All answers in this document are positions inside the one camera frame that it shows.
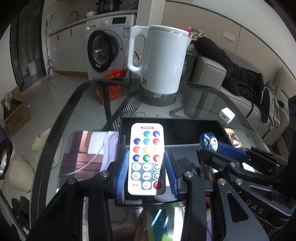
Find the white colourful button remote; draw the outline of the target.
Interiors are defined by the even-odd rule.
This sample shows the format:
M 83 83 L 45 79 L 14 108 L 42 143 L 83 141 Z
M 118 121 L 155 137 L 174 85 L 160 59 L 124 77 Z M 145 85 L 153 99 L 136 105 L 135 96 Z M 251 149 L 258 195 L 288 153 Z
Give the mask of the white colourful button remote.
M 166 191 L 164 129 L 159 123 L 134 123 L 130 132 L 127 190 L 134 196 Z

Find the red handled screwdriver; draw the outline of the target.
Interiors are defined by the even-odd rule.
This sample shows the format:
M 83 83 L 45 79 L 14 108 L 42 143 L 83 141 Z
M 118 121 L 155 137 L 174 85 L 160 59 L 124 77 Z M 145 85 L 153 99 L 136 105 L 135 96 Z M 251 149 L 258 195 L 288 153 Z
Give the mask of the red handled screwdriver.
M 199 170 L 202 179 L 208 181 L 215 181 L 215 174 L 213 173 L 213 170 L 210 166 L 206 165 L 205 163 L 202 163 L 199 165 Z

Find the blue eye drop bottle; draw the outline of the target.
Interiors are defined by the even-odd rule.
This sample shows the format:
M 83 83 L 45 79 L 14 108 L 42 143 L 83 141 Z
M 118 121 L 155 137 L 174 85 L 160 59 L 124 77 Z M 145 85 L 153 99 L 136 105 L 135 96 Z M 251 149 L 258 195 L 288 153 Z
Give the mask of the blue eye drop bottle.
M 200 135 L 200 149 L 208 149 L 214 152 L 218 150 L 218 141 L 212 132 Z

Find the green plastic blister pack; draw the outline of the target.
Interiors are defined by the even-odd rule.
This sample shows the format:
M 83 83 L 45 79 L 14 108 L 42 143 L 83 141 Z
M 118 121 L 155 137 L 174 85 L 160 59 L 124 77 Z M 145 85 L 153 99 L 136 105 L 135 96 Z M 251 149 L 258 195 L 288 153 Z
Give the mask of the green plastic blister pack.
M 181 240 L 185 208 L 167 205 L 146 210 L 148 240 Z

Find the black open storage box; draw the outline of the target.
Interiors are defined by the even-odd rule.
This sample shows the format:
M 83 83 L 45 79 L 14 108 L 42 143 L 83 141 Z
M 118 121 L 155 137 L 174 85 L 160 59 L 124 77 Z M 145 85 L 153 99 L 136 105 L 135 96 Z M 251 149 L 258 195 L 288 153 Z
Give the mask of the black open storage box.
M 130 132 L 134 123 L 160 123 L 164 128 L 165 149 L 173 154 L 180 169 L 197 173 L 199 160 L 197 151 L 200 149 L 200 135 L 212 132 L 219 142 L 230 145 L 229 137 L 224 127 L 217 120 L 194 120 L 184 118 L 140 118 L 122 117 L 119 128 L 118 152 L 123 154 L 130 145 Z M 170 186 L 166 187 L 163 195 L 131 196 L 125 184 L 124 192 L 116 200 L 118 206 L 148 206 L 181 201 L 171 193 Z

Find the white power adapter cube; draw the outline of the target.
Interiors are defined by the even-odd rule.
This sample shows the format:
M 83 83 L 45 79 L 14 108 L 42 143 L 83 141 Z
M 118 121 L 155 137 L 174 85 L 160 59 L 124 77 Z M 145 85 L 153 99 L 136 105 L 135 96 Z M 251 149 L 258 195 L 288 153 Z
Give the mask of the white power adapter cube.
M 229 124 L 233 119 L 235 118 L 235 113 L 229 109 L 228 107 L 225 107 L 221 109 L 219 115 L 218 115 L 226 124 Z

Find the black puffer jacket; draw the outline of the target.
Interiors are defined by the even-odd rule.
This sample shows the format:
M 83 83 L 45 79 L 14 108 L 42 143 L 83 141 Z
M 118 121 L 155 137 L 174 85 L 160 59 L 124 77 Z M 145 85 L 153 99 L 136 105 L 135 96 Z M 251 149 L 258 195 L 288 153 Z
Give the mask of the black puffer jacket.
M 239 67 L 224 50 L 209 38 L 197 39 L 194 42 L 194 47 L 199 55 L 211 59 L 225 68 L 226 76 L 222 87 L 231 94 L 244 97 L 255 104 L 260 110 L 262 122 L 267 123 L 270 99 L 262 74 Z

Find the red gift box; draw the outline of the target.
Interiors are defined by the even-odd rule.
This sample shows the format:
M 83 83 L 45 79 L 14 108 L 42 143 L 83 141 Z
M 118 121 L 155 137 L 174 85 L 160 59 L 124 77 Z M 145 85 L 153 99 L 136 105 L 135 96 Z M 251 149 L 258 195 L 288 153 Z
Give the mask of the red gift box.
M 115 69 L 110 71 L 107 75 L 104 75 L 103 78 L 107 77 L 125 77 L 127 73 L 127 69 L 120 70 Z M 116 100 L 123 96 L 123 87 L 117 86 L 117 85 L 111 85 L 108 87 L 109 92 L 109 99 L 110 101 Z M 95 86 L 93 87 L 93 97 L 101 104 L 104 105 L 103 101 L 103 93 L 102 93 L 102 87 L 101 86 Z

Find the beige slipper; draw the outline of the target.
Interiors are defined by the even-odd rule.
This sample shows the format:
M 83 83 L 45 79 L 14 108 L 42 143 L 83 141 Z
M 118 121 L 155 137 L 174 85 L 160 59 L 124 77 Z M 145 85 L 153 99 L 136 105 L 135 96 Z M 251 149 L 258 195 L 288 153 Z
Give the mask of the beige slipper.
M 51 128 L 45 130 L 44 132 L 37 134 L 37 136 L 32 144 L 32 151 L 33 152 L 36 153 L 43 148 L 50 132 L 51 132 Z

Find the grey sofa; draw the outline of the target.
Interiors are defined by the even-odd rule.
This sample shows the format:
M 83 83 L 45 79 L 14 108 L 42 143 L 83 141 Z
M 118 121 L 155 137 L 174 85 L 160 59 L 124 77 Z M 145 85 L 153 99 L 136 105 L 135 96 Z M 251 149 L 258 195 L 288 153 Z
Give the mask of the grey sofa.
M 281 67 L 274 81 L 270 83 L 274 86 L 274 90 L 269 93 L 271 107 L 268 109 L 270 114 L 267 116 L 267 123 L 262 122 L 261 112 L 257 105 L 242 96 L 232 94 L 222 86 L 222 81 L 225 79 L 226 70 L 222 65 L 208 58 L 199 57 L 195 60 L 189 81 L 223 92 L 248 119 L 262 141 L 269 146 L 273 145 L 287 129 L 290 121 L 287 111 L 280 105 L 280 102 L 287 104 L 288 99 L 295 95 L 295 78 L 292 73 Z

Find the white electric kettle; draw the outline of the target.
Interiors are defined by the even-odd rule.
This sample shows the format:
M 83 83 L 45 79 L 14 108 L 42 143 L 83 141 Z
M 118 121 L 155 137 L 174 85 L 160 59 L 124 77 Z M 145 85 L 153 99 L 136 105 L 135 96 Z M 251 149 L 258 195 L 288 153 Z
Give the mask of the white electric kettle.
M 144 39 L 142 63 L 135 66 L 133 54 L 136 38 Z M 179 28 L 151 25 L 133 26 L 130 30 L 128 69 L 140 76 L 142 87 L 150 92 L 173 94 L 178 91 L 189 32 Z

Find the cardboard box on floor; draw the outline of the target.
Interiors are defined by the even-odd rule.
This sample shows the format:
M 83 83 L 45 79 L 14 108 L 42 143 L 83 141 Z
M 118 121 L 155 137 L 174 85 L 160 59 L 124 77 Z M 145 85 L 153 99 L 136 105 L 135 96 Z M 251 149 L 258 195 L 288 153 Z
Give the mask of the cardboard box on floor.
M 19 87 L 15 87 L 1 100 L 4 110 L 4 124 L 11 135 L 15 135 L 31 119 Z

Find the floor mop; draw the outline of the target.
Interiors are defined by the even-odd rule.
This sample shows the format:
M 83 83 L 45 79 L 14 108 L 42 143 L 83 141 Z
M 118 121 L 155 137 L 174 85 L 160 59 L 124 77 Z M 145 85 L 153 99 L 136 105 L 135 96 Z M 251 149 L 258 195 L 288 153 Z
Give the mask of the floor mop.
M 46 21 L 45 35 L 46 35 L 46 53 L 47 53 L 47 65 L 48 65 L 47 79 L 51 79 L 53 77 L 58 76 L 59 74 L 55 70 L 55 68 L 53 66 L 53 61 L 52 61 L 52 58 L 51 58 L 50 43 L 49 43 L 49 33 L 48 33 L 48 21 Z

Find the white front load washing machine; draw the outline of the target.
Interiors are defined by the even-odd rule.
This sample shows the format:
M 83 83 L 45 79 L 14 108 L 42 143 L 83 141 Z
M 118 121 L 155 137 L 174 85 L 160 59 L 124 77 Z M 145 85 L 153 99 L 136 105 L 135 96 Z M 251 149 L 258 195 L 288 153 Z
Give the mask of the white front load washing machine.
M 127 70 L 130 29 L 135 22 L 135 14 L 103 16 L 86 22 L 89 80 L 102 78 L 115 70 Z

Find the white waste bin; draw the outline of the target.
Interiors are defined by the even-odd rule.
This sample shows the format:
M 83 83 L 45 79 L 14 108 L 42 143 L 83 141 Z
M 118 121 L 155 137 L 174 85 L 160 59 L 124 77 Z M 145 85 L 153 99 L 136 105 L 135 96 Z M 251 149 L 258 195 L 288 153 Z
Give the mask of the white waste bin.
M 37 61 L 32 61 L 31 63 L 29 63 L 27 66 L 28 72 L 30 76 L 35 75 L 36 73 L 39 72 L 38 70 L 38 65 L 37 65 Z

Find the white bowl on counter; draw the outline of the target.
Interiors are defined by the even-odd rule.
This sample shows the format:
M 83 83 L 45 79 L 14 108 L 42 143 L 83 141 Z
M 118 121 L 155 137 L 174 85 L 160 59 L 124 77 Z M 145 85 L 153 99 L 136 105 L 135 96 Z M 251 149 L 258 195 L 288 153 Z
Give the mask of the white bowl on counter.
M 85 13 L 86 18 L 89 18 L 91 16 L 95 16 L 95 15 L 97 15 L 97 10 L 88 11 L 88 12 Z

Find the black rice cooker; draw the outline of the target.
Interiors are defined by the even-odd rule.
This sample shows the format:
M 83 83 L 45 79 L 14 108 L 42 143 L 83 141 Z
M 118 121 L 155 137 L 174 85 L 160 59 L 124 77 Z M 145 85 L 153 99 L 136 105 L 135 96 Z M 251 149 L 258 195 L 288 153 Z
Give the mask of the black rice cooker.
M 124 2 L 124 0 L 98 0 L 96 3 L 97 13 L 110 13 L 113 11 L 118 11 L 120 5 Z

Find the white wall socket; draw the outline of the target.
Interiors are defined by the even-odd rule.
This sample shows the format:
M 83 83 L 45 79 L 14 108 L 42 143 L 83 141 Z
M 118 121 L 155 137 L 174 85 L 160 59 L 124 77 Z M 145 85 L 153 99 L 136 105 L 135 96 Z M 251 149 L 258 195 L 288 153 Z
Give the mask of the white wall socket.
M 224 38 L 234 42 L 235 41 L 235 36 L 229 32 L 223 31 L 223 35 Z

